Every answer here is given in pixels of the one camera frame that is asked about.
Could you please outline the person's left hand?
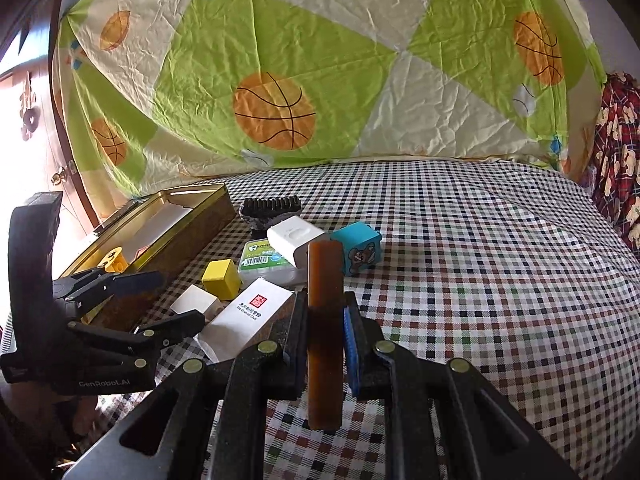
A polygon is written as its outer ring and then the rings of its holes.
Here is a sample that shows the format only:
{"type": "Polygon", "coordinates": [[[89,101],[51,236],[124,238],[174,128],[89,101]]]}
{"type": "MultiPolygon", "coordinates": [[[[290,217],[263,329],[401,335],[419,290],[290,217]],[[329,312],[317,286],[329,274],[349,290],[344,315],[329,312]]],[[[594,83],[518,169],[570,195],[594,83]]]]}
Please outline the person's left hand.
{"type": "Polygon", "coordinates": [[[98,417],[97,396],[62,396],[41,382],[3,384],[1,397],[36,438],[55,448],[87,437],[98,417]]]}

